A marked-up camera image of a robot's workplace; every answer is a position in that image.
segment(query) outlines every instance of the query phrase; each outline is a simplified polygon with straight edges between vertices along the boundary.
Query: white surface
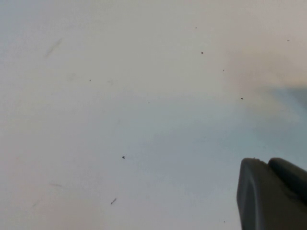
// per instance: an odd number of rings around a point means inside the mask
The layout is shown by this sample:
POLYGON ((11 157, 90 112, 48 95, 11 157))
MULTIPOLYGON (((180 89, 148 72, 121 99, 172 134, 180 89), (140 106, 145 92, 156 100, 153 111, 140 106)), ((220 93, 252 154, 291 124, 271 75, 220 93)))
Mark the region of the white surface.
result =
POLYGON ((239 229, 244 157, 307 168, 306 10, 0 1, 0 229, 239 229))

